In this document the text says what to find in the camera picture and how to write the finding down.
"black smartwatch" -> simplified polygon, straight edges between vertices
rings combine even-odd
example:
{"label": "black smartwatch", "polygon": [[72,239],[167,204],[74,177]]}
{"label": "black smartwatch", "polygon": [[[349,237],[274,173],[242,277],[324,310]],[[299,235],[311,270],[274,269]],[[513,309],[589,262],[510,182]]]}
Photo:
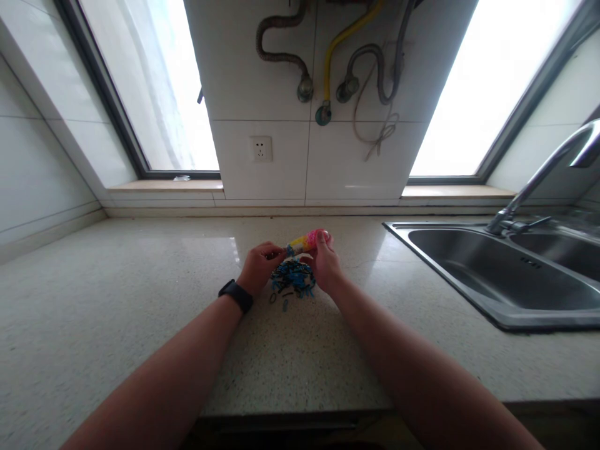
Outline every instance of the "black smartwatch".
{"label": "black smartwatch", "polygon": [[219,291],[219,297],[221,297],[223,294],[231,296],[237,302],[242,310],[242,313],[244,314],[250,311],[250,308],[252,308],[254,303],[252,296],[248,294],[243,287],[238,286],[233,278],[221,288]]}

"hand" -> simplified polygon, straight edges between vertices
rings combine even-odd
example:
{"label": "hand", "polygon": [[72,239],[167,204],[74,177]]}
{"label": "hand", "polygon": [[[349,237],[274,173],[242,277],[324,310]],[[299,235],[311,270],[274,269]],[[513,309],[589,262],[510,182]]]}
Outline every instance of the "hand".
{"label": "hand", "polygon": [[310,250],[308,254],[311,257],[303,256],[300,262],[308,264],[319,287],[328,294],[331,289],[343,278],[342,268],[339,265],[339,256],[333,249],[333,236],[329,241],[325,241],[325,235],[322,231],[317,233],[317,248]]}
{"label": "hand", "polygon": [[277,247],[271,241],[263,242],[248,252],[236,284],[252,297],[257,297],[269,281],[271,273],[285,258],[285,249]]}

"faucet spout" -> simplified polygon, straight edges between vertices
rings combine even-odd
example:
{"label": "faucet spout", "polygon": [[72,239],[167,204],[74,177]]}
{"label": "faucet spout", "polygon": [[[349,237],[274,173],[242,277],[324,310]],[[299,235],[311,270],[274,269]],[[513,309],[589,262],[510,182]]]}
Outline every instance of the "faucet spout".
{"label": "faucet spout", "polygon": [[521,189],[512,201],[487,225],[486,231],[491,234],[500,235],[504,229],[503,222],[514,217],[516,210],[523,204],[531,193],[544,181],[544,178],[556,167],[561,159],[574,149],[579,149],[577,156],[569,167],[586,168],[600,155],[600,119],[588,122],[583,127],[570,135],[550,155],[544,164],[537,170],[533,177]]}

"window sill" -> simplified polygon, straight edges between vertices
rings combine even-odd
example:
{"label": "window sill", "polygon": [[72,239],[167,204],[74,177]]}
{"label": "window sill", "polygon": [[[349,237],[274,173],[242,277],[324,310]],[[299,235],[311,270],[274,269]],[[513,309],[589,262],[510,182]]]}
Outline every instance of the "window sill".
{"label": "window sill", "polygon": [[116,193],[221,193],[223,182],[221,180],[137,180],[110,187],[109,194]]}
{"label": "window sill", "polygon": [[513,198],[515,192],[485,185],[463,186],[406,186],[402,192],[402,200],[435,200],[435,199],[506,199]]}

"window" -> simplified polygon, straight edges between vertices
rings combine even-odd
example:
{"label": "window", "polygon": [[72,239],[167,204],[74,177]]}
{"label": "window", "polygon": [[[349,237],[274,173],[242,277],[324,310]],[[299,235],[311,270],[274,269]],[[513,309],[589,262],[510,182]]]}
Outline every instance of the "window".
{"label": "window", "polygon": [[206,102],[198,103],[201,81],[183,0],[63,3],[78,16],[76,37],[87,35],[84,53],[92,69],[109,78],[104,94],[129,134],[140,175],[218,178]]}
{"label": "window", "polygon": [[411,177],[480,174],[579,0],[479,0]]}

